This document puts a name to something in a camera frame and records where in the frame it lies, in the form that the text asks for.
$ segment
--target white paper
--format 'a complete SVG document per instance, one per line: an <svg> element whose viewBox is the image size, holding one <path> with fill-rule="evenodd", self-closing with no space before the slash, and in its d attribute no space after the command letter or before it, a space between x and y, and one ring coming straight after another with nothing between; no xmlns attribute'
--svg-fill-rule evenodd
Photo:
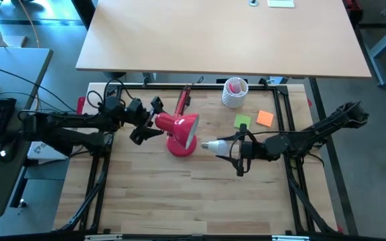
<svg viewBox="0 0 386 241"><path fill-rule="evenodd" d="M269 7L294 7L294 0L267 0Z"/></svg>

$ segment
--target wooden tabletop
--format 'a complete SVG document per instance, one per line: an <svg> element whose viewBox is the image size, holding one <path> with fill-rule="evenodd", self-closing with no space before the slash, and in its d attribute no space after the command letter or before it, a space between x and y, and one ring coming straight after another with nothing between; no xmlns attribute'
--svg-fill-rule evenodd
<svg viewBox="0 0 386 241"><path fill-rule="evenodd" d="M370 77L341 0L100 0L76 68Z"/></svg>
<svg viewBox="0 0 386 241"><path fill-rule="evenodd" d="M104 85L92 83L89 90L102 93ZM297 130L308 127L312 119L304 86L288 85L288 90ZM131 90L130 93L140 97L147 108L154 96L160 96L168 112L174 111L180 95L179 90ZM129 103L127 95L122 95ZM270 92L250 91L245 104L236 110L222 104L220 90L193 90L191 97L186 113L200 115L196 131L199 143L233 135L236 114L252 118L253 132L277 131L276 116L271 128L255 123L259 110L275 113ZM84 111L92 113L94 109L85 104ZM124 234L283 234L285 230L294 230L282 159L254 160L250 172L237 177L230 163L217 159L210 151L197 147L190 157L176 158L166 149L165 135L138 146L129 139L132 130L133 126L127 124L115 136L101 231L110 228L111 232ZM266 137L270 134L257 139L262 141ZM70 160L55 228L63 226L82 203L90 164L91 157L86 154ZM336 228L321 162L307 156L304 172L311 202L328 224Z"/></svg>

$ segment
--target desk lamp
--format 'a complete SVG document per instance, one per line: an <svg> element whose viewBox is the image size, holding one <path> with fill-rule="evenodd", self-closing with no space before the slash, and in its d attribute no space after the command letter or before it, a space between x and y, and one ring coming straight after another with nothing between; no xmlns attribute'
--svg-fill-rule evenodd
<svg viewBox="0 0 386 241"><path fill-rule="evenodd" d="M194 134L199 123L199 114L184 114L190 105L190 91L192 87L184 87L178 99L174 115L166 112L159 113L155 118L155 125L168 132L166 146L176 157L187 157L196 148L197 138Z"/></svg>

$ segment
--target pen holder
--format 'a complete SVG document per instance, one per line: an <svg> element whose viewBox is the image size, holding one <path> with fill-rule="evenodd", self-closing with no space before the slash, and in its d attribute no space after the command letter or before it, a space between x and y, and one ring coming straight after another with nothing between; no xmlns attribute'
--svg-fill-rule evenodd
<svg viewBox="0 0 386 241"><path fill-rule="evenodd" d="M231 85L241 84L241 91L239 93L233 93ZM222 91L222 103L229 108L239 108L243 105L244 99L248 93L248 84L245 80L232 77L229 78L224 84L224 89Z"/></svg>

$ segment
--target concrete floor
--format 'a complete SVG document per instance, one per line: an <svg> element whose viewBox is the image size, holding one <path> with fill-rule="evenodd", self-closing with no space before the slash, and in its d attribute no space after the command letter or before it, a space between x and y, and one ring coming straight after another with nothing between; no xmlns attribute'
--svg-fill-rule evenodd
<svg viewBox="0 0 386 241"><path fill-rule="evenodd" d="M386 17L379 15L386 1L379 3L362 0L365 10L364 23L386 23ZM27 5L33 19L70 19L78 21L78 15L69 0L36 0ZM2 2L0 19L26 19L20 9L10 1ZM104 82L105 76L100 72L79 72L75 64L86 35L83 26L36 26L43 48L54 50L50 66L43 80L43 86L55 92L68 105L75 107L77 98L84 96L89 82ZM5 35L26 35L25 47L36 46L34 34L29 25L1 25L0 31ZM367 30L375 43L385 34L386 29ZM386 68L386 54L382 57ZM158 82L195 82L197 74L159 74ZM204 82L212 83L224 76L205 75ZM257 82L259 77L247 76L250 82ZM141 82L140 73L129 73L126 82ZM290 80L289 83L305 84L308 98L313 101L308 81ZM341 130L333 135L340 166L345 178L351 206L355 215L359 234L386 238L386 91L377 88L376 79L318 79L324 107L330 114L336 107L347 101L361 100L363 107L370 113L369 122L358 130ZM45 92L40 98L58 108L64 109ZM312 117L318 121L315 106L311 108ZM326 150L321 151L325 172L336 221L344 227L344 218L338 200L338 194ZM31 180L23 198L29 206L22 210L7 208L0 218L0 235L48 232L52 229L63 181L58 180L66 172L67 163L45 167L43 178L52 180Z"/></svg>

